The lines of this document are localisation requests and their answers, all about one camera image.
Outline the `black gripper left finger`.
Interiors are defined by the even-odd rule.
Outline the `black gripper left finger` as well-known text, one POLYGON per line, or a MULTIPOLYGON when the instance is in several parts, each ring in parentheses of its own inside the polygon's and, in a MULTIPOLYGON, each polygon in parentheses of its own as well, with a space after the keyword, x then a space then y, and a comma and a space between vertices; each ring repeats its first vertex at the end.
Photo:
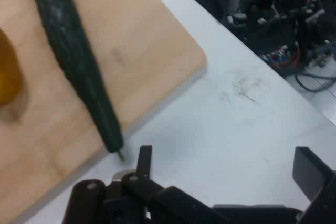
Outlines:
POLYGON ((179 190, 150 179, 152 146, 141 146, 136 170, 105 185, 74 185, 63 223, 217 223, 212 208, 179 190))

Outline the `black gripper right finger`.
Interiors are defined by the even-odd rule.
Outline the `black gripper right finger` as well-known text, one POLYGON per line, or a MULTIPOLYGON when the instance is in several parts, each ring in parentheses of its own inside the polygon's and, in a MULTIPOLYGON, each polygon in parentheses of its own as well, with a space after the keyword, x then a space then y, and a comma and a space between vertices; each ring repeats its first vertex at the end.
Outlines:
POLYGON ((310 148, 296 147, 292 176, 310 201, 298 223, 335 223, 335 171, 310 148))

